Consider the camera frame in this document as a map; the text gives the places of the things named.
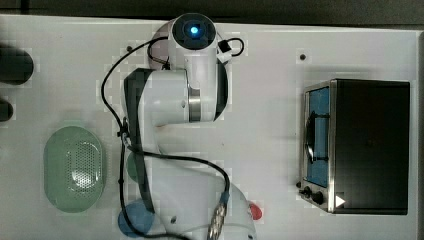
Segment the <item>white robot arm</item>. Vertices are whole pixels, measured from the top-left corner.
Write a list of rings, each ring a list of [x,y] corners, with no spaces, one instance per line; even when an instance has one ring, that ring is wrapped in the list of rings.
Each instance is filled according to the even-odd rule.
[[[157,38],[165,67],[138,68],[122,85],[123,139],[140,191],[129,222],[147,234],[156,220],[167,240],[257,240],[245,195],[213,160],[212,125],[227,105],[231,55],[213,21],[200,13],[170,21]]]

